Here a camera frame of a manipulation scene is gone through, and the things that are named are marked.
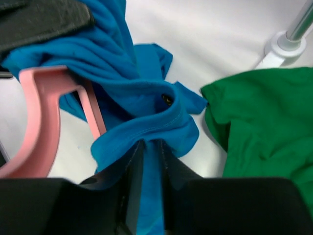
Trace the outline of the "blue t-shirt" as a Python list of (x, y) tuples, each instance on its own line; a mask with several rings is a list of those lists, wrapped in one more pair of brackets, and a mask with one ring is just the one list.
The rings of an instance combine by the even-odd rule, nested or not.
[(199, 130), (192, 114), (206, 106), (201, 96), (165, 80), (172, 54), (156, 44), (134, 45), (123, 0), (87, 0), (95, 25), (75, 35), (16, 48), (1, 65), (17, 76), (23, 69), (65, 65), (90, 80), (107, 132), (91, 146), (96, 172), (122, 157), (138, 140), (143, 151), (143, 182), (136, 232), (162, 235), (164, 216), (157, 140), (176, 157), (195, 145)]

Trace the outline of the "pink plastic hanger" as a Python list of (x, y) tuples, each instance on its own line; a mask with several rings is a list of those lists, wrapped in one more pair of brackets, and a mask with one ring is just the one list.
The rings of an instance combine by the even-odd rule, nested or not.
[(27, 104), (27, 128), (16, 156), (1, 167), (2, 178), (42, 178), (49, 174), (60, 139), (59, 99), (65, 94), (78, 93), (94, 139), (106, 132), (91, 82), (76, 82), (66, 66), (22, 70), (19, 79)]

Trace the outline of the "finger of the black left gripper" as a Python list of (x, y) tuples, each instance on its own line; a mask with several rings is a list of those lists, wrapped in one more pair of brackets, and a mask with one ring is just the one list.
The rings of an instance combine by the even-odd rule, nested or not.
[(75, 33), (94, 24), (91, 10), (77, 0), (2, 0), (0, 56), (27, 45)]

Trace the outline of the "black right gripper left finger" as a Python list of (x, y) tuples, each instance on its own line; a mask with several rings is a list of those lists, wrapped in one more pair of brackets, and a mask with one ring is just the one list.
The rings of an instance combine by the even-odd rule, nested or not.
[(2, 179), (3, 235), (134, 235), (143, 141), (101, 172), (74, 184), (62, 178)]

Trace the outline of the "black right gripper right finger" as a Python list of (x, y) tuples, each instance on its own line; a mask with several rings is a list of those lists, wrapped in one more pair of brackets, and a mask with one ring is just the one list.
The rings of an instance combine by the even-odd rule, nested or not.
[(158, 142), (168, 235), (310, 235), (298, 188), (284, 178), (203, 178)]

